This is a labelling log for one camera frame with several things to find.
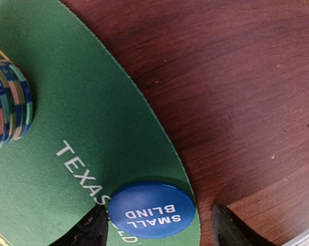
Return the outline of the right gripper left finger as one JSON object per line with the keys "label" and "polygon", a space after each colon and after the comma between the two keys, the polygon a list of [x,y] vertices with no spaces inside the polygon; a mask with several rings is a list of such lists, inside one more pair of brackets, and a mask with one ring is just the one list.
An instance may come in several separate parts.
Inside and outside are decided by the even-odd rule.
{"label": "right gripper left finger", "polygon": [[105,206],[96,205],[74,227],[50,246],[106,246],[108,222]]}

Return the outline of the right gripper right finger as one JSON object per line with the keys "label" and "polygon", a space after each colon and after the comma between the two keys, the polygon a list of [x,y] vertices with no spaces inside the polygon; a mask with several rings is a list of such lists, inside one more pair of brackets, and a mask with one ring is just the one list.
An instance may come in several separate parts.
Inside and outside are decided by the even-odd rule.
{"label": "right gripper right finger", "polygon": [[233,211],[223,204],[212,209],[213,245],[251,246],[275,244],[256,233]]}

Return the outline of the blue small blind button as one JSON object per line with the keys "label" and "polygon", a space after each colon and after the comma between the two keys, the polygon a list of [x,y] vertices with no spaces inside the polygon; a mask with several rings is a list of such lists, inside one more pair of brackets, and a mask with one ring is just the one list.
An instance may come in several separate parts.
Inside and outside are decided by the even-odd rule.
{"label": "blue small blind button", "polygon": [[159,181],[140,181],[111,197],[108,214],[120,230],[139,238],[161,239],[184,231],[196,206],[184,190]]}

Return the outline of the poker chip stack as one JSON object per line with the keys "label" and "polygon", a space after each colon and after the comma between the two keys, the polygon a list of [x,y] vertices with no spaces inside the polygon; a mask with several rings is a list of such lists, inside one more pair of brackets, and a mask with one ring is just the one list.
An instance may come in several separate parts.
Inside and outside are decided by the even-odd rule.
{"label": "poker chip stack", "polygon": [[20,67],[0,60],[0,148],[22,138],[33,117],[33,98]]}

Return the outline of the round green poker mat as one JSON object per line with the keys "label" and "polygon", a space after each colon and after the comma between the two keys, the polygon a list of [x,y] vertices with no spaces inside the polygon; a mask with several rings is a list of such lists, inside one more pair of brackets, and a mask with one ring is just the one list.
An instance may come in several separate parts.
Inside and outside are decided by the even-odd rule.
{"label": "round green poker mat", "polygon": [[192,194],[142,93],[64,4],[0,1],[0,48],[34,102],[26,135],[0,148],[0,245],[49,245],[130,182]]}

